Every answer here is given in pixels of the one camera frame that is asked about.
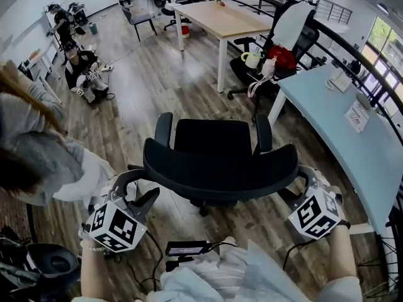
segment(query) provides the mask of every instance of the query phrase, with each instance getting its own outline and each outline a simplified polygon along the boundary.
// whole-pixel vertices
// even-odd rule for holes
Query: long hair
[[[0,69],[0,92],[14,95],[30,104],[32,108],[45,117],[50,128],[59,133],[62,131],[51,110],[24,92],[19,87],[17,80],[13,79],[13,75],[8,74],[4,68]],[[0,117],[0,137],[2,137],[1,125],[3,124],[7,124],[7,122],[2,122]],[[2,167],[2,173],[0,174],[0,188],[2,190],[12,196],[18,195],[20,192],[26,194],[35,193],[36,186],[41,181],[41,178],[24,160],[14,153],[0,148],[0,166]]]

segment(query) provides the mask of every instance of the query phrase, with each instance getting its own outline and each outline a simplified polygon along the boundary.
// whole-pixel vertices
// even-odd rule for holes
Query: gray sweater
[[[32,84],[29,93],[50,109],[59,122],[62,121],[63,107],[42,86]],[[82,177],[84,149],[74,139],[63,138],[49,130],[44,116],[20,98],[1,93],[0,107],[1,146],[23,159],[42,177],[35,195],[22,194],[18,199],[46,206],[64,184]]]

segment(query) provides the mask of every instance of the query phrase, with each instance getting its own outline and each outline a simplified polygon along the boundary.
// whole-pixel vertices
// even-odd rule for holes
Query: black shirt
[[[55,24],[58,25],[61,20],[64,20],[64,24],[60,26],[57,33],[60,36],[60,41],[62,44],[67,43],[72,40],[70,35],[69,20],[67,19],[66,11],[59,9],[55,14]]]
[[[70,63],[72,72],[70,72],[68,65],[64,70],[65,79],[67,81],[67,85],[69,89],[72,89],[76,86],[77,78],[86,70],[88,70],[93,63],[95,63],[98,58],[95,56],[93,52],[89,51],[80,51],[78,54],[79,62],[78,65],[73,65]]]

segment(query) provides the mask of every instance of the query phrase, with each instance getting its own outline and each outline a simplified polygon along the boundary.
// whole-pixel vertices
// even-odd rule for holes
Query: wooden floor
[[[140,1],[132,8],[138,14]],[[76,94],[69,92],[65,80],[49,77],[49,82],[60,96],[67,111],[66,128],[70,136],[85,147],[108,160],[118,171],[127,164],[142,165],[142,148],[147,137],[152,137],[159,114],[173,112],[174,125],[180,118],[232,119],[249,122],[253,143],[256,132],[251,124],[253,104],[246,95],[238,95],[231,101],[226,93],[217,93],[218,41],[197,26],[185,40],[185,50],[178,50],[176,27],[163,31],[169,22],[166,16],[154,20],[158,36],[154,36],[148,24],[137,26],[142,42],[139,43],[133,26],[118,6],[94,15],[99,33],[81,37],[85,46],[96,43],[97,54],[106,62],[116,60],[109,76],[112,101],[89,106]],[[229,57],[237,56],[229,49]],[[230,67],[227,68],[226,90],[240,88]],[[261,111],[268,114],[271,101],[262,101]],[[300,161],[321,170],[332,184],[345,193],[346,211],[352,223],[366,221],[362,205],[343,170],[335,158],[323,147],[310,125],[291,106],[279,118],[273,130],[275,148],[293,143],[298,149]],[[41,242],[54,242],[79,252],[77,228],[86,219],[81,203],[53,201],[47,208],[33,209],[35,227]],[[239,203],[234,208],[213,208],[209,216],[202,218],[198,210],[179,196],[165,191],[159,196],[147,218],[147,227],[164,250],[169,240],[223,240],[232,235],[239,245],[247,239],[254,240],[278,263],[282,264],[287,250],[304,239],[287,222],[289,210],[277,194]],[[378,256],[374,234],[352,237],[356,263]],[[158,259],[158,252],[149,238],[127,254],[137,278],[151,275]],[[326,283],[329,246],[326,239],[319,240],[291,254],[286,272],[300,289],[314,299]],[[109,276],[115,290],[116,301],[130,301],[141,296],[133,280],[125,258],[120,264],[108,261]],[[164,263],[158,268],[158,276]],[[383,283],[380,268],[360,268],[359,277],[363,293]],[[79,294],[78,287],[72,295]]]

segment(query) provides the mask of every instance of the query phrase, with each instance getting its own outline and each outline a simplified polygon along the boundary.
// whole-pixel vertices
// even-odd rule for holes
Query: blue table
[[[403,176],[403,146],[376,112],[362,133],[357,133],[344,114],[356,99],[350,86],[343,94],[330,91],[326,79],[335,67],[326,65],[278,82],[280,91],[269,114],[271,127],[289,99],[331,149],[355,188],[373,229],[381,234],[396,199]],[[351,233],[373,231],[368,224],[351,227]]]

